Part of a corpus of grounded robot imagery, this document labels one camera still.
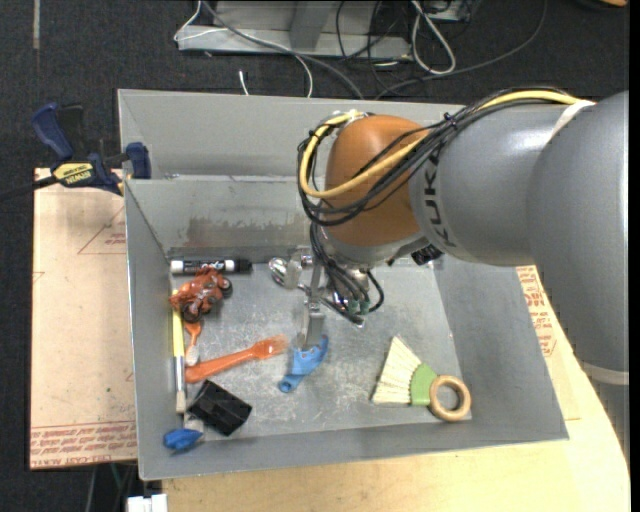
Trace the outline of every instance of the gray robot arm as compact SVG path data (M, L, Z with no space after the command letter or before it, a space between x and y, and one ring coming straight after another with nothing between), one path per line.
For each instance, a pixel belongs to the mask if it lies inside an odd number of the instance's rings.
M335 215L310 217L326 224L316 229L317 245L354 279L425 246L471 262L535 264L629 463L628 101L624 92L570 107L513 102L449 126L456 133L415 160L392 200L353 210L346 229L326 222ZM379 151L403 130L419 133L407 123L383 116L348 122L331 150L327 189L353 180L365 162L371 167L375 157L361 153ZM365 197L371 186L363 187L345 196ZM342 205L341 197L332 204Z

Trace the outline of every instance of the black plastic piece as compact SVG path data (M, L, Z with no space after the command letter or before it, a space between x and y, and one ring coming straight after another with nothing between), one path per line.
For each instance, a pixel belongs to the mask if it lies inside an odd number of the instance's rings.
M430 261L437 260L442 254L443 252L441 250L429 244L422 249L418 249L416 252L412 252L411 257L418 265L425 265Z
M217 384L206 381L189 412L225 436L242 426L252 407Z

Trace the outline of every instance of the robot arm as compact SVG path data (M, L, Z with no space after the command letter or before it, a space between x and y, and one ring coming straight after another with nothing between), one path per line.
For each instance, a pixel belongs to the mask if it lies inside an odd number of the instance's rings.
M337 130L314 189L317 146ZM327 274L343 304L368 301L370 268L410 253L535 264L629 461L628 92L594 105L509 90L429 127L351 112L322 123L298 163L314 253L339 271Z

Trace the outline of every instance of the blue clamp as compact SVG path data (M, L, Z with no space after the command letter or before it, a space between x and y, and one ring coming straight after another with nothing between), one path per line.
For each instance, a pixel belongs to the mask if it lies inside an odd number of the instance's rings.
M31 126L40 141L53 149L58 162L66 162L73 157L73 147L58 124L57 109L57 103L47 103L31 116Z
M98 153L89 153L87 155L84 153L85 142L81 135L83 132L81 107L75 110L71 110L69 107L61 111L61 115L71 112L71 114L67 115L67 121L69 120L69 115L72 115L71 126L68 124L64 126L67 126L67 128L70 129L69 133L75 137L73 144L60 125L56 115L57 110L57 103L47 103L31 116L31 125L38 138L46 146L50 147L57 156L56 162L50 169L52 176L57 179L58 183L65 187L86 186L100 188L121 195L122 180L116 173L111 171L110 165L111 163L121 163L125 160L131 161L134 178L151 178L149 154L147 148L141 142L132 142L126 147L125 153L104 160ZM81 160L75 168L73 166L70 167L71 161L74 159ZM81 165L83 163L91 164L91 168L87 165Z
M149 151L142 142L132 142L127 145L125 153L133 166L133 177L136 179L151 179L151 162Z
M199 430L191 430L189 428L177 428L164 435L164 445L176 451L188 450L193 447L202 437Z
M302 379L315 370L324 360L329 348L329 338L326 335L320 337L320 343L309 350L297 349L293 353L291 372L284 376L278 383L278 389L283 393L289 393L298 387Z

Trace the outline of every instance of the electrical cable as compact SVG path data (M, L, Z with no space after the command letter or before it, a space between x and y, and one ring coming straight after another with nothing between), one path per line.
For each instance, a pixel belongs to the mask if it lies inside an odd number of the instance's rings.
M242 90L246 96L250 96L249 90L247 89L247 85L244 83L244 73L242 70L238 71L238 76L240 77L240 85L242 85Z
M397 137L354 174L354 178L339 187L334 187L328 191L311 190L309 194L307 191L310 189L309 187L305 187L305 182L308 184L308 180L312 176L309 176L310 172L305 167L305 165L307 165L305 162L312 162L313 166L315 166L314 155L319 143L326 138L332 130L335 130L345 123L345 119L352 119L354 113L351 112L330 118L324 121L315 131L311 132L309 138L305 139L298 148L298 190L302 199L303 209L313 222L322 226L335 226L347 222L363 211L370 211L380 206L380 204L386 201L396 190L406 183L412 173L427 159L437 157L444 145L464 129L465 126L468 126L480 117L496 109L540 101L571 105L578 102L579 99L554 88L511 88L498 91L473 105L463 107L454 115L446 114L442 121L430 126L410 130L400 137ZM391 149L397 147L408 135L412 135L421 130L425 130L427 133L424 137L409 145L411 146L411 150L400 150L390 156L381 158L383 155L389 153ZM373 176L383 169L388 170L382 175ZM400 185L398 185L397 182L402 176L404 176L404 179L401 180ZM374 179L376 181L369 191L358 200L339 208L331 206L326 201L331 197L336 197L352 189L365 180L370 181ZM375 204L372 203L373 199L377 197L382 197L382 199L376 201ZM310 198L318 198L321 199L321 201L316 204L313 203Z
M180 37L178 38L178 34L180 32L182 32L186 27L188 27L189 25L191 25L197 18L198 16L200 16L200 13L202 9L202 0L198 1L198 6L196 8L196 12L193 13L193 16L191 16L191 18L189 18L179 29L178 31L173 35L173 40L176 43L181 43L182 41L187 41L189 39L196 39L198 37L202 37L204 35L207 34L211 34L213 32L222 32L222 31L226 31L226 28L212 28L211 30L205 30L204 32L200 32L198 34L193 34L190 36L185 36L185 37Z
M195 13L193 14L193 16L191 16L191 18L189 18L189 19L187 20L187 22L186 22L186 23L184 23L184 25L182 25L182 26L180 27L180 29L179 29L179 30L174 34L174 36L173 36L173 40L174 40L176 43L180 43L180 42L182 42L182 41L186 41L186 40L188 40L188 39L195 39L195 38L197 38L197 37L202 37L202 36L204 36L204 35L206 35L206 34L210 34L210 33L212 33L212 32L221 32L221 31L226 32L226 31L229 31L229 28L227 28L227 27L223 27L223 28L213 28L213 29L211 29L211 30L205 30L204 32L200 32L200 33L198 33L198 34L193 34L193 35L191 35L191 36L185 36L185 37L178 38L178 34L179 34L182 30L184 30L184 28L185 28L185 27L187 27L187 26L191 25L191 24L192 24L192 23L197 19L197 17L200 15L200 13L201 13L201 12L202 12L202 0L199 0L199 1L198 1L198 6L197 6L197 8L196 8L196 12L195 12ZM269 42L269 41L264 41L264 40L262 40L262 39L260 39L260 38L258 38L258 37L255 37L255 36L250 36L250 37L252 37L252 38L255 40L254 42L259 42L259 44L267 43L267 44L271 44L271 45L274 45L274 46L280 47L280 48L281 48L281 49L283 49L283 50L288 50L288 48L287 48L286 46L282 46L282 45L280 45L280 44L278 44L278 43L272 43L272 42ZM307 74L307 77L309 78L309 90L308 90L308 92L307 92L307 98L311 98L311 95L313 94L313 74L311 73L311 70L309 69L309 66L307 66L307 64L304 62L304 60L302 60L302 58L301 58L300 56L298 56L298 55L292 55L292 57L294 57L298 62L300 62L300 64L302 65L302 67L303 67L303 68L304 68L304 70L305 70L305 73ZM249 96L249 93L248 93L248 91L247 91L247 87L246 87L246 85L244 84L244 77L241 77L241 78L240 78L240 82L241 82L241 84L242 84L242 89L244 90L245 94L246 94L247 96Z
M447 75L447 74L451 73L456 68L456 56L454 55L453 51L451 50L451 47L449 46L449 43L444 38L444 36L440 33L440 31L435 26L433 21L431 21L429 16L424 12L424 10L422 9L422 6L420 5L420 2L418 2L417 0L412 0L411 5L413 5L413 7L416 9L416 11L418 11L418 13L416 15L416 19L413 22L413 29L411 30L411 54L413 55L414 61L423 70L425 70L427 73L431 73L432 75L440 75L440 76L442 76L442 75ZM449 61L451 62L451 64L449 65L449 67L447 69L445 69L443 71L435 70L433 68L430 68L420 58L420 55L418 55L418 45L417 45L417 41L416 40L417 40L417 37L418 37L418 28L420 27L420 19L421 18L424 19L424 22L427 24L427 26L431 29L433 34L436 36L436 39L438 39L438 41L440 41L440 44L442 44L443 48L447 52L447 55L449 56Z
M448 73L447 75L444 75L446 77L450 77L450 76L455 76L455 75L459 75L462 73L467 73L469 71L475 71L476 69L481 69L484 68L486 66L490 66L492 64L495 64L496 62L499 62L503 59L506 59L508 57L511 57L512 55L514 55L515 53L519 52L520 50L522 50L523 48L525 48L526 46L528 46L529 44L531 44L531 42L538 37L538 34L540 33L540 31L542 30L542 27L544 25L544 21L547 17L547 9L548 9L548 0L543 0L543 5L542 5L542 12L540 14L540 18L538 20L538 24L536 26L536 28L534 29L534 31L531 33L531 35L521 44L519 44L518 46L516 46L515 48L512 48L511 50L509 50L506 53L503 53L502 55L495 57L493 59L478 63L478 64L474 64L472 66L468 66L466 68L458 68L454 71L452 71L451 73ZM382 98L384 98L387 93L392 93L392 94L396 94L396 91L399 91L401 89L404 89L406 87L409 87L411 85L414 84L418 84L418 83L423 83L429 80L434 80L437 78L444 78L443 75L424 75L424 76L420 76L420 77L416 77L416 78L411 78L409 80L405 80L404 82L400 82L399 84L396 85L392 85L390 87L388 87L385 91L383 91L382 93L378 94L374 100L380 100Z
M207 12L209 12L209 14L211 14L217 21L218 23L220 23L220 25L222 25L224 28L226 28L227 30L229 30L230 32L233 32L234 34L236 34L237 36L240 36L244 39L246 39L247 41L251 41L253 43L257 43L261 46L264 46L265 48L271 48L272 50L275 50L279 53L285 54L285 55L291 55L293 57L297 57L300 58L302 60L307 60L309 62L313 62L314 64L317 64L320 67L325 68L326 70L330 71L331 73L333 73L336 77L338 77L346 86L349 87L349 89L354 93L354 95L358 98L358 99L364 99L364 96L362 95L362 92L360 91L360 89L358 88L358 86L356 84L353 83L353 81L346 76L344 73L342 73L340 70L336 69L335 67L331 66L330 64L327 64L326 62L323 62L320 59L316 59L315 57L311 57L307 54L304 53L299 53L296 52L294 50L291 50L285 46L276 44L276 43L272 43L269 41L264 41L262 39L259 39L257 37L254 36L250 36L248 34L245 34L241 31L239 31L238 29L228 25L227 23L224 22L224 20L222 20L222 18L220 18L220 15L209 5L209 3L206 0L202 0L202 6L207 10Z
M478 110L482 108L488 108L493 105L497 105L500 103L507 103L509 101L516 101L519 99L541 99L546 101L552 101L556 103L565 103L571 105L578 101L577 98L573 96L569 96L566 94L559 94L555 91L519 91L510 94L506 94L504 96L500 96L492 99L487 104L483 104L477 107ZM344 192L347 192L354 187L369 181L376 173L379 171L388 168L397 164L400 160L402 160L406 155L411 153L418 144L421 143L423 139L411 142L406 144L404 147L393 153L391 156L385 158L384 160L377 161L371 167L369 167L365 172L360 173L354 176L351 180L338 185L329 190L312 190L308 185L308 168L311 154L316 150L317 146L320 144L320 141L327 136L329 130L333 130L336 127L344 124L345 122L354 119L355 117L362 116L363 114L360 112L349 112L346 114L341 114L336 116L328 121L325 121L322 125L320 125L316 131L313 133L313 137L309 141L300 164L299 169L299 181L302 191L308 196L315 197L318 199L330 199L332 197L337 197Z
M342 42L342 31L340 30L340 13L342 12L342 8L344 7L344 4L346 3L345 0L342 0L340 2L340 4L338 5L338 8L336 9L336 36L338 38L338 45L340 46L340 53L342 54L342 61L347 61L350 59L353 59L355 57L357 57L358 55L362 55L364 52L371 50L371 48L373 48L375 45L377 45L379 42L381 42L385 37L387 37L389 35L389 32L391 32L391 30L393 30L393 28L396 26L396 24L398 23L398 20L395 20L391 25L389 25L389 28L387 28L386 32L380 36L377 37L377 39L375 39L374 41L371 41L371 30L372 30L372 24L369 24L369 30L367 32L367 44L365 46L363 46L362 48L360 48L359 50L356 50L355 52L347 55L344 49L344 44Z

